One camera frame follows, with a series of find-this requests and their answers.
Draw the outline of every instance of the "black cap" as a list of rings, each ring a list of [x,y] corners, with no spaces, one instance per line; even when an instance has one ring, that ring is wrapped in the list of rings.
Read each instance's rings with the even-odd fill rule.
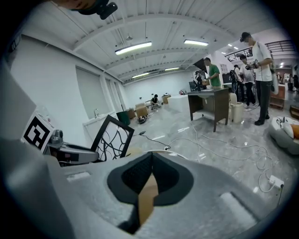
[[[248,36],[250,36],[249,32],[243,32],[241,38],[245,39]]]

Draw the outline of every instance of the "person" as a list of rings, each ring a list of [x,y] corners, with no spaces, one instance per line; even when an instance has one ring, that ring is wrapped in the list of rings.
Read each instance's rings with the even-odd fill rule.
[[[253,106],[256,106],[256,99],[252,92],[252,85],[254,83],[254,71],[253,69],[246,69],[247,66],[247,58],[245,55],[240,56],[240,60],[243,62],[243,65],[240,67],[240,75],[244,78],[244,83],[246,86],[246,95],[247,95],[247,102],[245,108],[249,107],[250,102]]]
[[[283,84],[283,82],[282,82],[282,77],[281,77],[281,75],[280,75],[279,72],[277,73],[276,76],[277,76],[277,80],[278,80],[279,84]]]
[[[213,89],[220,89],[221,88],[221,83],[219,79],[219,69],[216,65],[211,64],[211,59],[206,57],[205,60],[205,65],[209,67],[209,77],[208,79],[211,80],[211,85]]]
[[[298,91],[298,89],[299,89],[299,79],[298,79],[298,76],[294,75],[293,79],[294,79],[294,87],[296,88],[296,91]]]
[[[241,101],[245,101],[245,97],[244,97],[244,86],[243,86],[243,81],[240,77],[240,69],[238,65],[234,65],[234,71],[237,75],[237,101],[239,101],[240,96],[239,96],[239,89],[241,91]]]
[[[288,90],[293,91],[293,83],[294,83],[294,78],[292,77],[292,74],[290,74],[290,78],[288,80]]]
[[[256,73],[256,91],[261,109],[260,117],[255,122],[255,125],[260,126],[265,123],[265,120],[270,118],[268,113],[272,87],[272,72],[270,65],[272,66],[273,60],[266,45],[255,41],[250,33],[243,32],[240,41],[252,46],[254,62],[250,63],[249,67],[255,69]]]
[[[159,104],[157,94],[150,100],[150,103],[152,104],[152,106],[156,106],[156,107],[159,107],[159,108],[161,107],[161,105]]]
[[[201,76],[200,76],[200,72],[199,71],[196,71],[195,72],[195,79],[193,80],[195,86],[198,87],[201,85],[201,82],[202,82],[202,79],[201,79]]]

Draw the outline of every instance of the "white cabinet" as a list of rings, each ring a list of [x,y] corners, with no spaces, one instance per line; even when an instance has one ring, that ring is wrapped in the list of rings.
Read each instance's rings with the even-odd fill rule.
[[[115,112],[109,113],[112,117],[117,119],[117,115]],[[99,115],[96,119],[93,118],[87,123],[84,123],[84,129],[86,130],[88,136],[90,137],[91,142],[94,141],[95,137],[97,136],[102,124],[104,123],[108,114]]]

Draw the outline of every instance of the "reflective floor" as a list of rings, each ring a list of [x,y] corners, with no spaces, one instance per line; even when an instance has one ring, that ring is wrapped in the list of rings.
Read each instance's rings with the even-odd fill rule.
[[[198,133],[198,142],[202,147],[199,147],[188,140],[176,140],[171,144],[170,151],[181,154],[189,160],[195,160],[222,169],[232,175],[236,180],[249,187],[253,192],[259,194],[271,209],[274,209],[277,206],[280,191],[273,188],[268,193],[261,192],[258,186],[258,179],[263,172],[263,169],[258,169],[256,162],[258,161],[259,168],[262,168],[264,165],[265,168],[269,168],[273,163],[273,168],[267,171],[267,175],[268,177],[274,175],[284,181],[285,187],[282,192],[281,201],[286,198],[291,187],[297,180],[299,159],[297,156],[292,156],[281,149],[270,137],[267,128],[271,119],[266,121],[263,126],[258,127],[254,125],[254,121],[258,119],[259,108],[250,112],[244,112],[243,122],[240,124],[229,122],[226,126],[224,125],[224,122],[219,123],[215,133],[213,133],[213,121],[202,117],[199,113],[194,114],[192,124],[189,113],[177,112],[170,109],[168,105],[164,105],[162,108],[158,109],[157,112],[151,113],[152,115],[148,121],[142,125],[137,124],[136,119],[131,121],[130,127],[135,129],[134,134],[146,131],[144,135],[165,144],[169,144],[177,138],[186,138],[196,142],[196,133],[193,129],[193,124]],[[269,114],[271,118],[275,116],[290,117],[288,111],[280,111],[271,108],[269,109]],[[209,138],[230,142],[239,147],[250,145],[265,147],[269,156],[272,158],[272,162],[270,159],[263,157],[265,153],[256,153],[259,149],[258,146],[235,148],[221,141],[207,139],[200,134]],[[146,139],[146,137],[141,137],[139,135],[133,137],[130,147],[140,148],[142,151],[164,149],[162,144],[150,141]],[[250,158],[247,160],[234,161],[217,156],[209,150],[214,151],[218,155],[232,159]],[[265,174],[261,176],[260,182],[263,190],[268,190],[270,188],[270,184],[268,183]]]

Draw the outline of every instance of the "white shirt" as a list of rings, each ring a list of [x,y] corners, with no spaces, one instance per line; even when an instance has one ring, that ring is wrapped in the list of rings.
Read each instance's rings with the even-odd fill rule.
[[[241,81],[242,82],[242,79],[241,79],[241,77],[240,77],[240,70],[239,70],[239,68],[238,67],[236,67],[235,68],[235,73],[237,74],[237,76],[238,76],[238,79],[237,79],[237,81]]]
[[[270,51],[267,49],[266,45],[260,42],[256,42],[252,47],[252,55],[256,63],[261,62],[266,58],[272,59]],[[255,72],[256,72],[256,80],[259,81],[272,80],[270,65],[263,65],[255,69]]]
[[[244,75],[244,82],[252,82],[254,83],[254,71],[253,70],[247,70],[246,65],[243,64],[240,68],[240,73],[243,73]]]

